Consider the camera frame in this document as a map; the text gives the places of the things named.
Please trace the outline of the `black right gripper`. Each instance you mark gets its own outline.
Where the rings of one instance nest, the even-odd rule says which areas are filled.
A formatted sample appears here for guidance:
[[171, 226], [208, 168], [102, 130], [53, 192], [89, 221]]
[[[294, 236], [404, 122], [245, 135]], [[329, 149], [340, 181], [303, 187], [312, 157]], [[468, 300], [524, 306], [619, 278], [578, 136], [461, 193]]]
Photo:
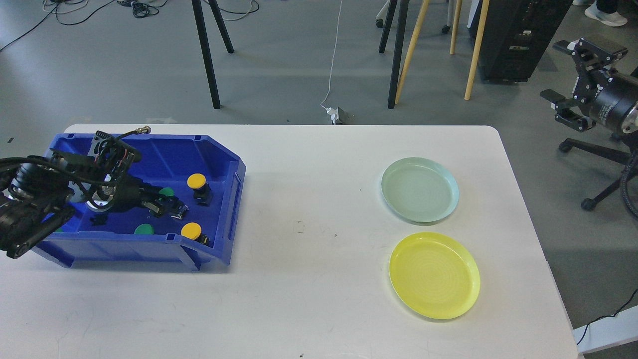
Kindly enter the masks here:
[[[628, 48], [606, 38], [563, 39], [552, 48], [571, 54], [577, 71], [576, 99], [553, 89], [540, 91], [540, 97], [555, 111], [555, 120], [578, 132], [599, 123], [620, 136], [637, 134], [637, 78], [613, 67], [628, 54]], [[577, 105], [584, 115], [572, 111]]]

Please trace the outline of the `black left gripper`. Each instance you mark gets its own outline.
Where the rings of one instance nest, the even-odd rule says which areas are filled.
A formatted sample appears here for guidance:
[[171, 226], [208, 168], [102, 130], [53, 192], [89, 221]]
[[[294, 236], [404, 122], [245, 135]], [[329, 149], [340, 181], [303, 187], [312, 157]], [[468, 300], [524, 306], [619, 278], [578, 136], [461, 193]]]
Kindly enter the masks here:
[[159, 218], [165, 214], [180, 219], [180, 200], [177, 197], [157, 197], [161, 186], [145, 183], [138, 177], [126, 175], [114, 188], [114, 195], [108, 200], [98, 200], [96, 196], [86, 202], [96, 213], [124, 213], [134, 207], [145, 207], [150, 214]]

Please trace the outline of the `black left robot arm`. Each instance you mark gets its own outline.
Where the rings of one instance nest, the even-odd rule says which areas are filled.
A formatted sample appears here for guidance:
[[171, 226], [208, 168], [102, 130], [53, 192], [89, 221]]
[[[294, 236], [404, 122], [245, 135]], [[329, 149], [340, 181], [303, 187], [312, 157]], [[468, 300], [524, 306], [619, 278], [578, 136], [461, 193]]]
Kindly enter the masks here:
[[150, 131], [148, 126], [120, 136], [97, 131], [86, 155], [54, 149], [49, 157], [3, 158], [1, 250], [21, 257], [73, 218], [75, 202], [96, 213], [145, 207], [155, 217], [183, 219], [184, 202], [128, 172], [142, 153], [124, 138]]

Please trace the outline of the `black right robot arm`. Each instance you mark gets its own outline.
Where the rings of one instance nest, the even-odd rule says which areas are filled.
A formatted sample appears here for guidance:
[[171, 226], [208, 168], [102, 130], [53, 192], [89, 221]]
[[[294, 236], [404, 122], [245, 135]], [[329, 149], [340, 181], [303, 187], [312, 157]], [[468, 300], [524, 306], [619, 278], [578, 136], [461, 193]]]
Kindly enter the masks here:
[[559, 144], [561, 152], [579, 148], [624, 166], [620, 177], [596, 197], [585, 198], [581, 209], [592, 211], [618, 191], [626, 210], [636, 217], [637, 205], [629, 194], [629, 182], [637, 175], [637, 73], [626, 75], [615, 69], [615, 63], [627, 55], [628, 49], [608, 39], [587, 38], [572, 42], [561, 40], [553, 47], [572, 58], [577, 72], [571, 96], [563, 96], [553, 89], [540, 93], [555, 111], [555, 120], [578, 132], [602, 125], [629, 149], [629, 152], [621, 152], [572, 138]]

